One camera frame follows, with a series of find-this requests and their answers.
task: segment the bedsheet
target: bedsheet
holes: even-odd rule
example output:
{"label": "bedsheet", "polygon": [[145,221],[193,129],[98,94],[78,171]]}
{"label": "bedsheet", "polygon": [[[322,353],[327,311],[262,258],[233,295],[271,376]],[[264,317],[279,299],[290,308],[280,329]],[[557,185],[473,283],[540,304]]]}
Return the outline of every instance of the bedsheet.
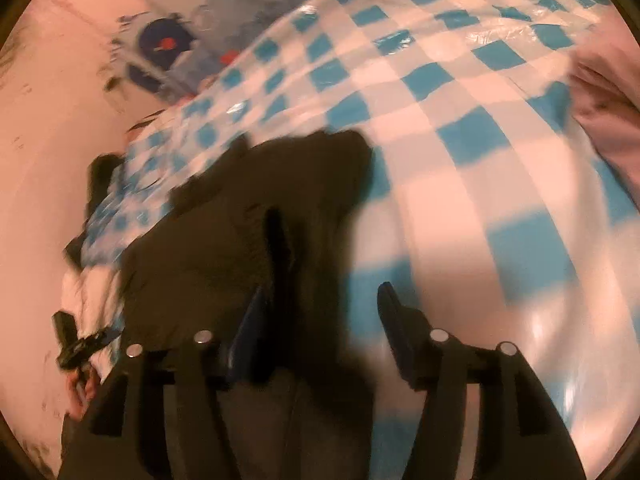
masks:
{"label": "bedsheet", "polygon": [[[348,346],[378,381],[371,478],[401,477],[424,399],[400,380],[378,320],[376,287],[390,281],[466,343],[519,345],[593,479],[640,415],[640,216],[567,117],[563,81],[603,8],[308,0],[130,145],[84,262],[117,264],[167,212],[168,191],[237,134],[356,125],[376,146],[374,179],[344,302]],[[461,479],[477,404],[472,394]]]}
{"label": "bedsheet", "polygon": [[220,72],[274,21],[305,0],[147,0],[121,16],[111,66],[158,98],[175,103]]}

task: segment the plastic sheet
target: plastic sheet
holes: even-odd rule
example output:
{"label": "plastic sheet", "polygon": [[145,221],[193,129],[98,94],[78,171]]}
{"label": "plastic sheet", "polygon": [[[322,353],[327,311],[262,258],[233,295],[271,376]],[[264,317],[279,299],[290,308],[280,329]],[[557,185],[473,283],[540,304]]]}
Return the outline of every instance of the plastic sheet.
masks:
{"label": "plastic sheet", "polygon": [[[400,478],[422,403],[377,320],[375,289],[389,280],[466,343],[515,342],[596,478],[640,414],[640,218],[568,119],[562,82],[569,48],[601,12],[598,0],[309,0],[154,126],[171,139],[166,171],[152,190],[113,189],[84,256],[113,261],[155,222],[117,219],[143,208],[160,218],[168,190],[238,132],[361,127],[376,169],[346,304],[350,347],[379,385],[371,477]],[[216,139],[198,145],[205,127]],[[155,134],[130,148],[133,186]],[[474,456],[470,398],[460,479]]]}

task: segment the blue and white checkered fabric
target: blue and white checkered fabric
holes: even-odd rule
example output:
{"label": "blue and white checkered fabric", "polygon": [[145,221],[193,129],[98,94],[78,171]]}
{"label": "blue and white checkered fabric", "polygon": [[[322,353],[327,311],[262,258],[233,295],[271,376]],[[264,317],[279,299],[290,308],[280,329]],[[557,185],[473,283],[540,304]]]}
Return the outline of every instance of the blue and white checkered fabric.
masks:
{"label": "blue and white checkered fabric", "polygon": [[389,280],[464,342],[516,342],[595,478],[640,415],[640,216],[562,83],[600,2],[309,0],[130,146],[85,263],[114,262],[241,132],[356,125],[376,146],[345,287],[350,344],[379,383],[371,477],[401,477],[423,399],[378,320]]}

